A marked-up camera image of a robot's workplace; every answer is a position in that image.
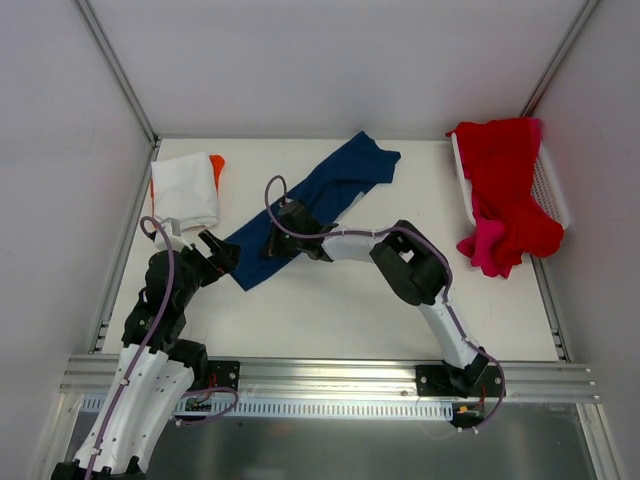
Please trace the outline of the navy blue t-shirt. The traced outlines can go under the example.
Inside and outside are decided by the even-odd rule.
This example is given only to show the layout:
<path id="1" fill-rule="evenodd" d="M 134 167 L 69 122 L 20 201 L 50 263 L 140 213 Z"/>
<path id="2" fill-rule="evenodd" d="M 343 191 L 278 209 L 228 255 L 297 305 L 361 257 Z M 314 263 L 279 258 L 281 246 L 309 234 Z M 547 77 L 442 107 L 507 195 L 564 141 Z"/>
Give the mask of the navy blue t-shirt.
<path id="1" fill-rule="evenodd" d="M 378 184 L 391 183 L 400 159 L 400 152 L 384 150 L 360 132 L 293 187 L 289 197 L 301 201 L 321 223 L 333 222 L 358 195 L 369 193 Z M 269 259 L 260 255 L 270 230 L 270 217 L 263 210 L 227 238 L 228 242 L 241 247 L 239 264 L 231 276 L 245 291 L 291 262 L 289 258 Z"/>

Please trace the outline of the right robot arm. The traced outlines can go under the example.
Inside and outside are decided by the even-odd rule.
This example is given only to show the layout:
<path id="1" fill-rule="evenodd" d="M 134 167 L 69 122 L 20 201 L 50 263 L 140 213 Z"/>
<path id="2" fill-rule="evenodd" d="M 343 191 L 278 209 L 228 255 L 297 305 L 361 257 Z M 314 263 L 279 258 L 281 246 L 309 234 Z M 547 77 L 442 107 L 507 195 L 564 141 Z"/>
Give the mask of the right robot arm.
<path id="1" fill-rule="evenodd" d="M 271 230 L 262 254 L 314 261 L 358 261 L 375 265 L 393 293 L 421 313 L 442 353 L 444 372 L 435 387 L 460 397 L 480 388 L 489 358 L 468 336 L 450 298 L 453 274 L 444 255 L 410 222 L 382 230 L 321 224 L 298 200 L 267 210 Z"/>

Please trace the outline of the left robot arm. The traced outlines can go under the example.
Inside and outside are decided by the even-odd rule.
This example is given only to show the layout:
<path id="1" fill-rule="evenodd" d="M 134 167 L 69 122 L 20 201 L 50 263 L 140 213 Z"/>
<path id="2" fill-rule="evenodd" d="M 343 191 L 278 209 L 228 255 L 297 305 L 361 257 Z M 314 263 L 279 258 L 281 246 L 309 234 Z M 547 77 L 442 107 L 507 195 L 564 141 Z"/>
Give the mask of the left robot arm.
<path id="1" fill-rule="evenodd" d="M 179 237 L 163 240 L 145 272 L 145 284 L 126 318 L 123 348 L 109 391 L 72 460 L 54 479 L 143 479 L 176 404 L 189 390 L 202 393 L 210 369 L 205 345 L 181 338 L 185 310 L 195 294 L 238 264 L 241 248 L 209 231 L 208 247 Z"/>

